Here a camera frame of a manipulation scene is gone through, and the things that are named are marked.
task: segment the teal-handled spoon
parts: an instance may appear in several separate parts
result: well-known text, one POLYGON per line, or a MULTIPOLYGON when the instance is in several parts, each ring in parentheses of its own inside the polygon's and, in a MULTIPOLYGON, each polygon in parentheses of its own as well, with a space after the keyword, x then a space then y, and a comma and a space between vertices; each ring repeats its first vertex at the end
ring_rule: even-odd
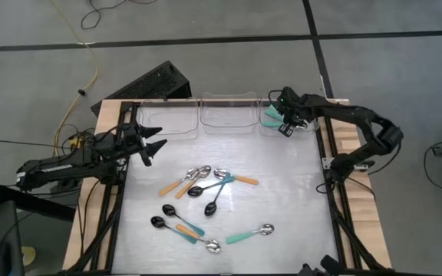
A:
POLYGON ((183 222, 185 222, 189 227, 191 227, 192 230, 195 231, 199 236, 203 237, 206 233, 201 228, 191 224, 190 222, 186 221, 185 219, 181 218, 179 215, 176 214, 175 207, 171 206, 170 204, 165 204, 163 207, 161 207, 163 210, 163 213, 168 216, 175 215, 177 218, 181 219, 183 222))
POLYGON ((262 233, 262 235, 270 235, 274 232, 274 225, 271 225, 269 223, 266 223, 262 225, 262 227, 259 230, 255 230, 253 232, 249 233, 242 233, 238 235, 233 235, 231 237, 226 238, 226 243, 228 245, 231 245, 232 243, 242 241, 246 238, 252 237, 253 235, 257 233, 262 233))
POLYGON ((156 227, 156 228, 162 228, 162 227, 166 227, 169 230, 173 231, 175 234, 182 236, 183 238, 185 238, 187 241, 189 241, 191 244, 195 245, 197 242, 197 239, 194 237, 191 237, 189 235, 185 235, 182 232, 178 232, 175 229, 170 228, 165 221, 163 220, 162 217, 159 216, 154 216, 153 218, 151 218, 151 224, 156 227))

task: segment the table surface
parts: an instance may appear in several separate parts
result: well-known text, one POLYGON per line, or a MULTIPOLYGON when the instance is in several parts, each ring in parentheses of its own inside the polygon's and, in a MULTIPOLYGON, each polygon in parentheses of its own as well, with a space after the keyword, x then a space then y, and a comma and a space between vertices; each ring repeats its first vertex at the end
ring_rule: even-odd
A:
MULTIPOLYGON (((119 117, 121 100, 105 100, 102 103, 100 115, 98 117, 96 133, 105 132, 111 127, 117 125, 119 117)), ((327 155, 330 154, 328 146, 328 137, 325 132, 325 123, 320 120, 322 128, 325 151, 327 155)), ((358 133, 356 127, 349 123, 342 123, 336 120, 332 121, 332 126, 335 135, 335 142, 340 153, 350 153, 360 146, 358 133)), ((371 187, 366 172, 353 172, 351 175, 365 185, 371 187)), ((85 179, 81 187, 81 194, 79 198, 81 211, 84 212, 84 204, 90 193, 91 187, 96 182, 94 178, 85 179)), ((348 201, 351 209, 351 216, 355 226, 355 232, 361 239, 366 248, 376 257, 376 259, 386 267, 390 267, 390 260, 388 257, 388 250, 384 243, 384 237, 381 230, 381 224, 378 217, 378 210, 374 203, 374 199, 368 191, 356 186, 351 180, 346 181, 348 201)), ((104 186, 97 186, 90 197, 87 209, 87 229, 84 233, 85 247, 93 240, 96 235, 98 217, 100 215, 102 199, 104 196, 104 186)), ((338 193, 335 193, 336 199, 339 200, 338 193)), ((111 199, 110 208, 114 204, 115 198, 111 199)), ((70 239, 68 242, 68 249, 64 259, 63 269, 72 266, 80 256, 81 237, 79 230, 78 216, 74 217, 74 224, 71 230, 70 239)), ((105 260, 108 250, 109 234, 105 237, 98 262, 98 268, 104 268, 105 260)), ((345 257, 347 259, 348 267, 353 267, 352 257, 350 254, 350 245, 348 239, 343 234, 343 243, 345 246, 345 257)))

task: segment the spoon handle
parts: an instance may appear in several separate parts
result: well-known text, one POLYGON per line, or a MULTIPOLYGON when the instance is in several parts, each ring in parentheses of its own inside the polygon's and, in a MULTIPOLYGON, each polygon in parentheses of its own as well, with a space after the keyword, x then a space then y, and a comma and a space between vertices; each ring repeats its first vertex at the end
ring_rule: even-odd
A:
POLYGON ((259 184, 259 180, 251 179, 251 178, 248 178, 248 177, 245 177, 245 176, 235 176, 235 179, 239 180, 239 181, 242 181, 242 182, 245 182, 245 183, 248 183, 248 184, 253 184, 253 185, 259 184))
POLYGON ((166 186, 165 188, 160 190, 160 196, 164 196, 166 195, 169 191, 175 189, 178 185, 180 185, 180 183, 182 182, 183 179, 178 180, 173 182, 171 185, 166 186))
POLYGON ((183 234, 182 232, 178 232, 178 231, 175 230, 175 229, 170 229, 170 230, 173 231, 175 234, 182 236, 183 238, 185 238, 187 241, 189 241, 189 242, 190 242, 191 244, 193 244, 193 245, 195 245, 196 242, 197 242, 197 239, 196 239, 196 238, 193 238, 193 237, 191 237, 191 236, 189 236, 189 235, 185 235, 185 234, 183 234))
POLYGON ((199 235, 196 234, 195 232, 191 231, 190 229, 188 229, 187 227, 183 226, 183 225, 176 225, 176 230, 182 232, 185 235, 188 235, 192 238, 198 239, 199 235))
POLYGON ((231 237, 226 238, 226 243, 228 245, 231 245, 232 243, 239 242, 239 241, 242 241, 242 240, 244 240, 246 238, 252 237, 255 234, 256 234, 256 232, 255 233, 254 232, 250 232, 250 233, 243 233, 243 234, 233 235, 231 237))
POLYGON ((190 189, 190 187, 193 186, 193 184, 196 182, 197 179, 194 179, 192 181, 189 182, 189 184, 187 184, 185 187, 183 187, 176 195, 175 198, 179 199, 183 196, 184 193, 187 192, 188 189, 190 189))
POLYGON ((191 224, 190 222, 186 221, 185 219, 181 218, 183 222, 185 222, 189 227, 191 227, 192 230, 194 230, 199 236, 203 237, 206 233, 201 228, 191 224))

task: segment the concrete floor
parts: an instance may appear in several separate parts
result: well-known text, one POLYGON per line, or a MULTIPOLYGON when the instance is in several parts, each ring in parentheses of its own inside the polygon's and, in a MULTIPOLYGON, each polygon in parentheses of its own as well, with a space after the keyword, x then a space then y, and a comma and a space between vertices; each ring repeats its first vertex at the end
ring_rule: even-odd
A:
MULTIPOLYGON (((56 2, 89 42, 309 34, 299 0, 128 2, 104 11, 101 24, 90 31, 79 29, 91 9, 85 0, 56 2)), ((311 5, 320 34, 442 30, 440 0, 318 0, 311 5)), ((47 1, 0 0, 0 46, 60 43, 74 43, 74 38, 47 1)), ((442 190, 426 180, 422 169, 426 148, 442 140, 442 36, 322 41, 322 50, 335 97, 370 107, 404 131, 396 161, 371 177, 393 267, 442 274, 442 190)), ((91 104, 166 60, 190 80, 196 97, 207 91, 265 95, 284 85, 301 94, 322 93, 310 41, 101 48, 96 54, 99 78, 68 121, 80 129, 96 122, 91 104)), ((76 90, 92 76, 92 66, 83 49, 0 52, 0 139, 51 143, 76 90)), ((0 143, 0 183, 12 184, 25 160, 50 153, 45 147, 0 143)), ((377 166, 387 158, 378 159, 377 166)), ((442 159, 431 158, 429 170, 442 184, 442 159)), ((71 225, 33 215, 20 227, 23 243, 39 249, 32 273, 58 271, 71 225), (52 240, 46 238, 48 229, 53 229, 52 240)))

